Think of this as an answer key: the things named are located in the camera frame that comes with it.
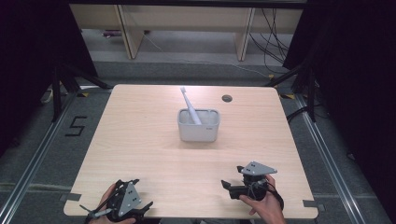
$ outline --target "aluminum rail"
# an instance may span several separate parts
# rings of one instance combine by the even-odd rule
[[[38,168],[41,165],[41,162],[44,160],[50,148],[50,144],[52,143],[56,133],[59,130],[59,127],[64,121],[64,115],[66,114],[67,110],[69,109],[74,99],[76,99],[76,97],[77,97],[76,92],[72,92],[72,93],[69,92],[69,94],[66,96],[63,112],[60,114],[59,118],[53,121],[49,126],[49,129],[47,130],[46,135],[44,136],[37,151],[35,152],[35,155],[30,160],[28,166],[23,172],[23,175],[21,176],[18,183],[15,185],[15,188],[8,196],[7,201],[1,207],[1,212],[0,212],[1,223],[8,224],[13,218],[15,212],[17,211],[23,199],[23,196],[28,190],[33,178],[35,177],[35,174],[37,173]]]
[[[305,107],[306,103],[304,101],[304,97],[301,94],[296,94],[295,96],[299,108]],[[334,183],[334,186],[337,189],[337,192],[341,198],[341,201],[344,204],[344,207],[346,209],[347,214],[349,215],[351,222],[357,224],[366,223],[358,203],[356,202],[351,191],[349,190],[345,179],[341,175],[341,172],[338,169],[337,164],[332,158],[332,153],[330,152],[323,137],[320,134],[317,124],[313,122],[311,118],[309,118],[307,112],[304,112],[303,116],[306,126],[308,127],[309,132],[311,132],[312,134],[312,137],[315,141],[315,144],[317,145],[320,156],[326,165],[330,177],[332,178],[332,182]]]

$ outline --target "gray floor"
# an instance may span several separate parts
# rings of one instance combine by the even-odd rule
[[[232,34],[150,32],[134,60],[127,58],[121,37],[105,38],[99,30],[83,30],[83,36],[95,66],[100,71],[99,76],[109,84],[158,84],[162,80],[164,84],[191,81],[202,85],[255,86],[266,82],[269,74],[279,76],[271,70],[279,73],[286,71],[279,67],[281,63],[269,56],[265,57],[252,42],[247,47],[246,59],[238,62]],[[281,35],[280,38],[285,45],[288,45],[292,36]],[[271,47],[271,51],[280,57],[277,48]],[[227,78],[217,77],[219,70],[228,74]],[[188,78],[192,80],[183,79],[184,77],[171,78],[172,72],[179,74],[181,71],[188,73]],[[199,82],[200,77],[206,77],[207,80]],[[84,80],[80,83],[90,85]],[[282,83],[278,91],[290,93],[290,83],[291,80]],[[44,160],[40,162],[40,168],[21,200],[19,208],[12,214],[11,223],[82,223],[83,217],[67,217],[63,213],[62,196],[70,191],[74,183],[79,165],[82,164],[109,94],[106,91],[98,91],[91,92],[88,97],[74,99],[66,111],[67,116],[60,124],[56,137],[50,143]],[[295,100],[281,99],[281,103],[285,115],[298,109]],[[20,134],[21,144],[10,148],[0,159],[1,203],[6,202],[9,193],[23,175],[29,160],[40,147],[51,125],[51,114],[51,104],[39,107],[24,132]],[[359,167],[347,158],[347,148],[327,115],[326,109],[318,106],[316,114],[320,132],[366,223],[390,223]],[[78,121],[78,125],[85,126],[84,132],[79,137],[67,137],[68,133],[75,131],[69,128],[75,116],[87,117]],[[306,127],[303,116],[296,117],[290,123],[290,129],[310,188],[319,205],[319,215],[315,220],[288,220],[288,222],[353,223],[318,152],[318,147]]]

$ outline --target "black cable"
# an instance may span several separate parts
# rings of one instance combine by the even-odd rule
[[[283,208],[285,207],[285,202],[282,199],[282,196],[280,196],[280,194],[277,192],[276,188],[274,185],[267,183],[270,186],[272,186],[274,188],[274,190],[268,189],[268,192],[271,192],[275,198],[277,199],[277,201],[279,202],[280,208],[283,210]]]
[[[273,187],[273,188],[274,188],[274,190],[276,190],[275,186],[274,186],[274,185],[272,185],[270,182],[267,182],[267,184],[268,184],[269,186]]]
[[[300,108],[300,109],[294,111],[293,113],[287,115],[286,118],[287,118],[287,120],[288,120],[288,123],[291,123],[291,120],[292,120],[292,119],[294,119],[295,117],[297,117],[297,115],[299,115],[299,114],[305,112],[306,109],[307,109],[307,106],[304,106],[304,107],[302,107],[302,108]]]
[[[271,33],[270,33],[270,37],[268,38],[268,41],[271,39],[271,35],[273,35],[274,36],[274,39],[276,40],[276,43],[277,43],[277,47],[278,47],[278,49],[279,49],[279,52],[281,51],[281,47],[280,47],[280,45],[283,45],[285,48],[287,48],[287,49],[289,49],[285,44],[283,44],[280,40],[279,40],[279,38],[277,38],[277,32],[276,32],[276,9],[275,8],[273,8],[273,25],[271,26],[271,24],[270,24],[270,22],[268,21],[268,18],[267,18],[267,16],[265,15],[265,12],[264,12],[264,9],[262,8],[262,15],[264,16],[264,18],[265,18],[265,20],[267,21],[267,25],[268,25],[268,27],[270,28],[270,31],[271,31]],[[280,54],[282,55],[285,55],[286,56],[286,54],[283,52],[283,51],[281,51],[280,52]]]
[[[277,47],[278,47],[278,50],[279,50],[280,55],[283,55],[282,58],[285,59],[286,54],[285,54],[285,52],[283,51],[283,49],[281,48],[281,43],[282,43],[282,42],[279,40],[279,38],[277,38],[277,30],[276,30],[276,8],[273,8],[273,20],[274,20],[274,22],[273,22],[273,33],[274,33],[274,38],[275,38],[275,40],[276,40]]]
[[[255,44],[260,50],[262,50],[262,51],[264,52],[264,66],[268,69],[268,71],[270,71],[270,72],[272,72],[272,73],[282,74],[282,75],[285,74],[285,73],[281,73],[281,72],[274,71],[274,70],[272,70],[271,68],[268,67],[267,62],[266,62],[266,60],[265,60],[265,54],[270,55],[272,58],[274,58],[275,60],[277,60],[277,61],[280,62],[280,63],[283,63],[283,61],[282,61],[281,59],[279,59],[278,57],[276,57],[276,55],[275,55],[274,53],[268,51],[268,50],[265,49],[262,45],[260,45],[260,44],[256,41],[256,39],[253,38],[253,36],[252,36],[251,34],[249,34],[249,35],[250,35],[251,39],[253,40],[254,44]]]
[[[314,106],[323,106],[326,109],[326,106],[323,103],[321,103],[319,100],[317,100],[317,102],[318,103],[316,105],[314,105]],[[330,119],[329,115],[324,116],[324,115],[320,115],[319,113],[316,113],[316,112],[314,112],[314,114],[315,114],[315,116],[318,116],[318,117],[320,117],[322,119]]]
[[[270,55],[272,58],[274,58],[275,60],[277,60],[280,63],[283,63],[283,60],[278,58],[273,52],[269,51],[268,49],[266,49],[265,47],[263,47],[254,37],[253,35],[249,34],[251,39],[253,40],[254,44],[264,53]]]
[[[260,35],[262,36],[262,38],[263,38],[266,42],[269,42],[270,45],[279,48],[279,45],[276,45],[276,44],[270,42],[270,41],[269,41],[267,38],[265,38],[265,36],[263,36],[262,34],[260,34]],[[283,50],[289,50],[289,48],[287,48],[287,47],[281,47],[281,48],[282,48]]]

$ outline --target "wooden table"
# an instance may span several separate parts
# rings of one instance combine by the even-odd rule
[[[286,218],[315,218],[303,166],[276,90],[259,87],[186,86],[195,108],[221,115],[213,143],[183,142],[177,113],[186,104],[179,86],[118,85],[107,102],[67,201],[69,216],[86,216],[118,179],[140,179],[142,205],[154,202],[146,217],[251,218],[249,207],[231,200],[220,180],[242,185],[236,166],[257,161],[276,168],[276,188]],[[230,103],[222,101],[230,95]]]

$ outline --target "black tape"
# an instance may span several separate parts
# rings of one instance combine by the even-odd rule
[[[82,125],[75,125],[75,122],[76,122],[76,120],[77,119],[86,119],[87,117],[86,116],[75,116],[74,118],[73,118],[73,121],[72,121],[72,123],[70,124],[70,127],[69,128],[73,128],[73,129],[79,129],[79,132],[78,133],[67,133],[67,134],[65,134],[64,136],[67,136],[67,137],[76,137],[76,136],[81,136],[81,133],[82,133],[82,131],[84,130],[84,128],[85,128],[85,126],[82,126]]]
[[[318,207],[315,201],[303,200],[304,207]]]
[[[80,198],[81,198],[81,194],[68,193],[68,194],[63,194],[63,195],[61,196],[60,201],[61,201],[61,202],[66,202],[66,201],[75,201],[75,202],[78,202]]]

